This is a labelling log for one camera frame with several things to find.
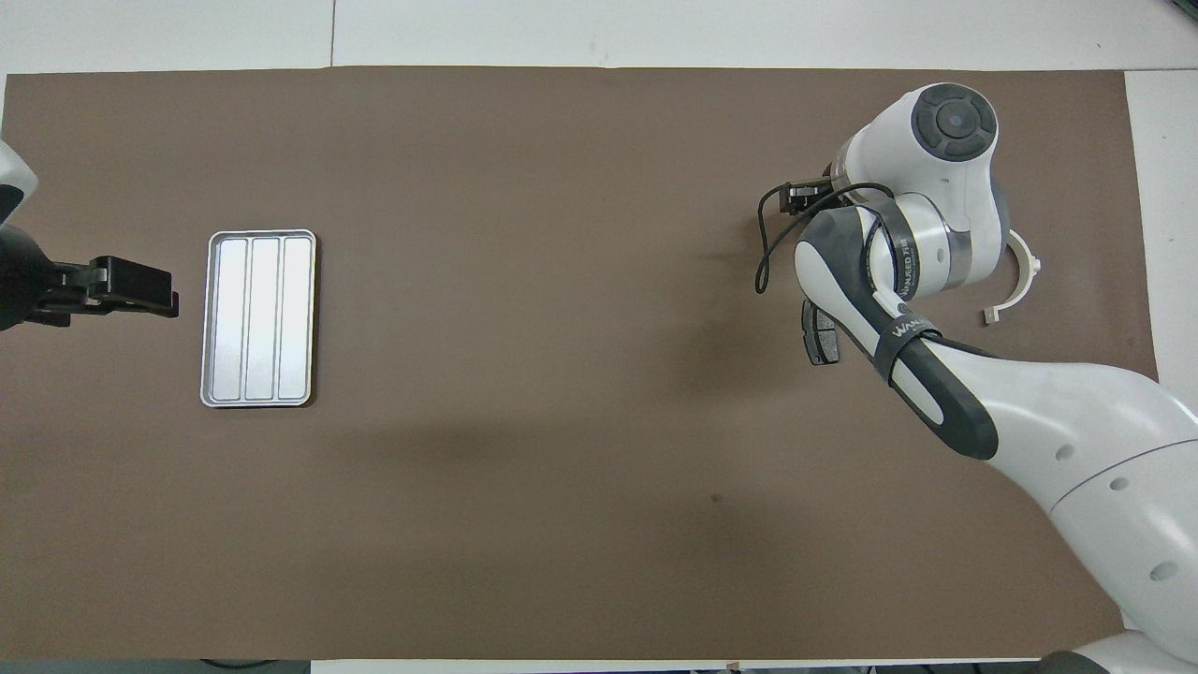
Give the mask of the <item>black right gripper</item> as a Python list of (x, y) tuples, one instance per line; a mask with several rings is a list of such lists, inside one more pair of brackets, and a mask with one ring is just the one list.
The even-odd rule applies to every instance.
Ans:
[(818, 206), (817, 210), (841, 208), (843, 198), (828, 198), (831, 192), (834, 192), (831, 178), (789, 183), (789, 214), (800, 215), (804, 211), (811, 210), (813, 205), (821, 204), (823, 199), (825, 199), (825, 204)]

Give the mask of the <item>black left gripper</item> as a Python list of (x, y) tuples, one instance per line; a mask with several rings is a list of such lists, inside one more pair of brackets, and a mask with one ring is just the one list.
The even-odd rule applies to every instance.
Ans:
[[(147, 312), (159, 318), (177, 318), (180, 315), (180, 296), (173, 293), (171, 273), (153, 266), (117, 256), (93, 257), (84, 265), (55, 263), (43, 256), (34, 257), (29, 265), (36, 286), (29, 323), (69, 326), (74, 315), (110, 312)], [(99, 271), (103, 272), (102, 280), (98, 280)], [(110, 296), (93, 300), (91, 286)], [(167, 296), (147, 299), (115, 295)]]

